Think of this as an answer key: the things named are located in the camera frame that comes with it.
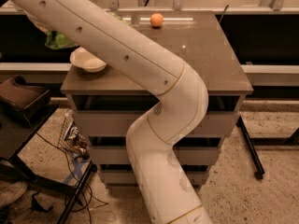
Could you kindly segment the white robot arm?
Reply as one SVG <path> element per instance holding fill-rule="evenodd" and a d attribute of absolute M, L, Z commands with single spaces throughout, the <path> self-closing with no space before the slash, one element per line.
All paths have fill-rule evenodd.
<path fill-rule="evenodd" d="M 197 72 L 90 0 L 10 1 L 158 98 L 126 134 L 151 223 L 212 224 L 173 151 L 206 114 L 208 94 Z"/>

